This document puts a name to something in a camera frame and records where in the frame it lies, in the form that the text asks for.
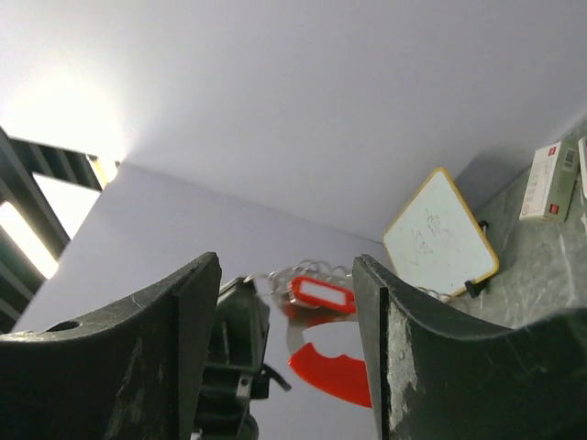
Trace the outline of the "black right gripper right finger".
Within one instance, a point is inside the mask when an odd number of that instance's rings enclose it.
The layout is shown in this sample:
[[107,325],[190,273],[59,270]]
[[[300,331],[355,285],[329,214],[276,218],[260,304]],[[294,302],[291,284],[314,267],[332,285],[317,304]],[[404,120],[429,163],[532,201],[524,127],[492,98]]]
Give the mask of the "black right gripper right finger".
[[381,439],[583,439],[586,312],[511,329],[454,309],[375,258],[352,278]]

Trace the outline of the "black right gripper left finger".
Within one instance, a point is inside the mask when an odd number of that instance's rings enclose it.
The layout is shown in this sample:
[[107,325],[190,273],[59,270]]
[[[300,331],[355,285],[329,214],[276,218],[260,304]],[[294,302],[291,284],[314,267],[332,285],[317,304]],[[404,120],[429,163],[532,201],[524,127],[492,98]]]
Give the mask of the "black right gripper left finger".
[[213,252],[90,313],[1,338],[4,439],[188,439],[221,267]]

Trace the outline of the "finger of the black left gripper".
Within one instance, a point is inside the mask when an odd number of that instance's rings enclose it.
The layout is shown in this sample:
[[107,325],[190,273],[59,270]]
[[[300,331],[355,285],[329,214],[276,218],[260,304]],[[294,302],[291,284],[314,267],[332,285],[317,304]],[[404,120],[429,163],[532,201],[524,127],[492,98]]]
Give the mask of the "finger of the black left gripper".
[[236,278],[220,289],[201,384],[203,439],[257,439],[250,403],[268,399],[273,382],[291,389],[265,362],[269,318],[253,281]]

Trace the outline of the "red tagged key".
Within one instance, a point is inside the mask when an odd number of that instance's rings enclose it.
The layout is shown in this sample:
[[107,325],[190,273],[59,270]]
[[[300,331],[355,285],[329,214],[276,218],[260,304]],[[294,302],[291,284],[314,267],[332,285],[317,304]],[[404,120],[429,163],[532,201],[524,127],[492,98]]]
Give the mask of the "red tagged key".
[[340,314],[356,312],[353,292],[329,281],[297,276],[290,281],[290,292],[296,305],[324,308]]

